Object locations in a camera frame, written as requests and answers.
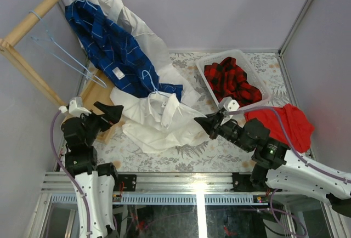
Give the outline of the light blue wire hanger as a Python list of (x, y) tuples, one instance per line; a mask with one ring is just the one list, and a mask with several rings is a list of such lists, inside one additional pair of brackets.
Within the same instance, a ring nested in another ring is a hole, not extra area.
[[(93, 83), (103, 87), (107, 88), (107, 84), (105, 81), (103, 81), (100, 77), (98, 77), (96, 74), (93, 74), (86, 64), (81, 63), (79, 60), (77, 60), (73, 55), (71, 55), (66, 49), (64, 49), (53, 37), (51, 34), (48, 25), (44, 22), (44, 20), (34, 11), (30, 10), (29, 11), (30, 15), (34, 15), (36, 18), (39, 19), (39, 22), (41, 22), (44, 25), (45, 32), (48, 36), (48, 38), (38, 38), (36, 36), (30, 36), (31, 39), (42, 49), (44, 49), (47, 53), (51, 54), (53, 57), (70, 67), (71, 69), (75, 70), (78, 72), (81, 76), (85, 77), (87, 80), (92, 81)], [(73, 66), (72, 64), (68, 63), (66, 60), (64, 60), (62, 57), (57, 55), (53, 50), (50, 50), (48, 47), (46, 47), (43, 43), (48, 42), (52, 43), (54, 46), (56, 46), (61, 52), (63, 52), (65, 55), (67, 55), (71, 60), (73, 60), (78, 67)]]

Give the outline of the red black plaid shirt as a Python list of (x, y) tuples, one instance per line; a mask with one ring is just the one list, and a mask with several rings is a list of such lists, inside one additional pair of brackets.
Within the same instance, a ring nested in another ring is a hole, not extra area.
[(218, 101), (231, 97), (243, 107), (263, 99), (260, 90), (249, 84), (247, 73), (236, 64), (235, 58), (227, 57), (220, 63), (206, 65), (204, 76)]

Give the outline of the blue plaid shirt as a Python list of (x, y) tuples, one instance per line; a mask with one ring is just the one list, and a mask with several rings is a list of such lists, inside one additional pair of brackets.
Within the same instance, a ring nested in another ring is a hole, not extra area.
[(74, 1), (65, 7), (65, 18), (93, 65), (118, 89), (137, 98), (147, 97), (153, 92), (149, 78), (143, 80), (141, 77), (141, 72), (147, 70), (160, 92), (175, 94), (180, 99), (183, 86), (161, 83), (153, 64), (136, 39), (108, 19), (98, 5), (92, 5), (97, 10), (93, 10), (83, 0)]

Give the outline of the white long-sleeve shirt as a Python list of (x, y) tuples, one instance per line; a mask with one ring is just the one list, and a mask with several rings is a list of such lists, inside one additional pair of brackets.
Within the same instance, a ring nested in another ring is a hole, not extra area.
[(114, 105), (123, 105), (123, 133), (144, 153), (160, 153), (176, 147), (197, 146), (208, 139), (207, 133), (194, 121), (204, 115), (178, 101), (175, 94), (169, 98), (151, 93), (137, 98), (114, 88), (110, 99)]

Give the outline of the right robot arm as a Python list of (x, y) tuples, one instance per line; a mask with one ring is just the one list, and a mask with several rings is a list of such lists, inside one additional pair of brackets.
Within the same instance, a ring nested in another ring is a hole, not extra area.
[(350, 217), (350, 173), (343, 172), (298, 153), (292, 144), (270, 137), (270, 131), (256, 118), (240, 127), (235, 120), (223, 123), (218, 111), (194, 120), (211, 139), (222, 137), (255, 162), (250, 185), (256, 191), (281, 189), (312, 197)]

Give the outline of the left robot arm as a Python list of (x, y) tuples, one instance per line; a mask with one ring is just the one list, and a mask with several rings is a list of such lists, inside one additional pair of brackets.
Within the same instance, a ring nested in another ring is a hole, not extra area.
[(95, 102), (100, 115), (87, 110), (81, 98), (73, 98), (59, 111), (70, 118), (61, 124), (66, 141), (64, 171), (76, 194), (80, 237), (118, 237), (112, 213), (113, 191), (120, 178), (113, 163), (99, 165), (93, 146), (101, 132), (108, 131), (122, 116), (123, 106), (109, 106)]

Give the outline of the blue hanger of white shirt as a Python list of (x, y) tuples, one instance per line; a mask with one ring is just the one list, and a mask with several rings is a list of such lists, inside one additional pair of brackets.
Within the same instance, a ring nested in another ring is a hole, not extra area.
[(166, 98), (169, 98), (169, 95), (167, 95), (167, 94), (165, 94), (165, 93), (161, 93), (161, 92), (157, 89), (157, 87), (155, 86), (155, 84), (154, 84), (154, 82), (153, 82), (153, 79), (152, 79), (151, 74), (150, 74), (149, 71), (143, 70), (143, 71), (141, 72), (141, 77), (142, 77), (143, 80), (145, 80), (147, 77), (149, 78), (149, 81), (150, 81), (150, 84), (151, 84), (151, 86), (152, 86), (152, 88), (153, 88), (153, 93), (154, 93), (154, 94), (159, 94), (159, 95), (161, 95), (161, 96), (164, 96), (164, 97), (166, 97)]

